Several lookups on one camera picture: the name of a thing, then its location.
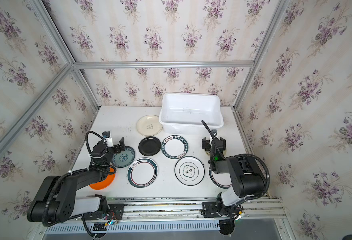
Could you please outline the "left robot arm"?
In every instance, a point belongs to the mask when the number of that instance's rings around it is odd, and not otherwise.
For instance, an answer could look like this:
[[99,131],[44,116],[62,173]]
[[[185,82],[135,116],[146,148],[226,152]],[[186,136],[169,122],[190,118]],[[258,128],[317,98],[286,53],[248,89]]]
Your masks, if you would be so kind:
[[83,218],[86,214],[97,213],[105,217],[110,213],[105,196],[77,197],[76,193],[116,174],[117,169],[112,165],[112,159],[125,151],[125,139],[121,138],[114,144],[110,132],[100,135],[88,131],[85,134],[85,145],[90,158],[89,166],[68,171],[62,176],[46,177],[27,211],[29,222],[51,227],[74,218]]

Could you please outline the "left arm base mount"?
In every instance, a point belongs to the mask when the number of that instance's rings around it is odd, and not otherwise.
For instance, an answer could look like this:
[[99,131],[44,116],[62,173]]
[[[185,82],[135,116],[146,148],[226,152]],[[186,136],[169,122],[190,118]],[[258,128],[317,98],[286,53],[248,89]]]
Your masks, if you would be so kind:
[[[124,204],[107,204],[106,208],[82,215],[81,221],[87,234],[93,240],[100,240],[106,235],[108,227],[118,224],[118,221],[122,219],[123,212]],[[103,223],[88,225],[87,220],[100,220]]]

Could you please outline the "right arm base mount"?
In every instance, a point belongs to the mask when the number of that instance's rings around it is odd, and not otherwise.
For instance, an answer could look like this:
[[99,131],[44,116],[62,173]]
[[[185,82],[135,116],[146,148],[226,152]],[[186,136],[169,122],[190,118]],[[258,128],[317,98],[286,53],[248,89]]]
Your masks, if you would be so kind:
[[204,218],[224,218],[219,220],[219,232],[224,236],[231,235],[235,230],[235,221],[244,214],[241,205],[226,207],[219,202],[203,202],[201,215]]

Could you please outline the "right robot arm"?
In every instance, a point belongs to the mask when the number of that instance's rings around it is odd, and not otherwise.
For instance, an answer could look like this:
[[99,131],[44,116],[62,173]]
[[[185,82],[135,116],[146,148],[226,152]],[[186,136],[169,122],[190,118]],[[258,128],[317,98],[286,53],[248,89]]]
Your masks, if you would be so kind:
[[226,140],[216,137],[205,121],[202,125],[210,134],[210,139],[202,139],[202,149],[209,153],[210,170],[215,174],[229,174],[231,186],[219,193],[206,216],[237,218],[243,203],[263,197],[271,184],[271,176],[266,163],[253,154],[224,156]]

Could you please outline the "black plate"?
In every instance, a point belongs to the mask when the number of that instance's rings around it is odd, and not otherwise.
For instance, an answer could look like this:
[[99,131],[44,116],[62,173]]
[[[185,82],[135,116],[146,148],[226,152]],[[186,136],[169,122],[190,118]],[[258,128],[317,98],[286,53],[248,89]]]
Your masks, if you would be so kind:
[[140,141],[138,150],[143,156],[154,156],[161,150],[161,142],[156,137],[146,137]]

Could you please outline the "white plate flower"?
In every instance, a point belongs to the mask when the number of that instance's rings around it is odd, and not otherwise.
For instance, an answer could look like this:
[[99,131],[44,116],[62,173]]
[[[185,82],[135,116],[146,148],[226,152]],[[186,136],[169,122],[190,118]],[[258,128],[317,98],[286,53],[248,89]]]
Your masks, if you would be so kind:
[[177,161],[174,173],[177,180],[185,186],[198,185],[205,176],[203,163],[195,157],[183,157]]

